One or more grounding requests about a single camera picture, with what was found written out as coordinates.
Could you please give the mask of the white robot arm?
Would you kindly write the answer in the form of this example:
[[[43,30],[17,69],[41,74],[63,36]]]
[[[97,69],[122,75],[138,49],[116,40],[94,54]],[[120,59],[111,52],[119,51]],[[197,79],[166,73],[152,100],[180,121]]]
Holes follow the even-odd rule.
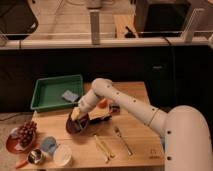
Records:
[[[108,98],[155,131],[165,140],[165,171],[213,171],[213,149],[208,123],[194,107],[180,105],[168,113],[129,96],[105,78],[97,78],[79,100],[73,120],[92,111]]]

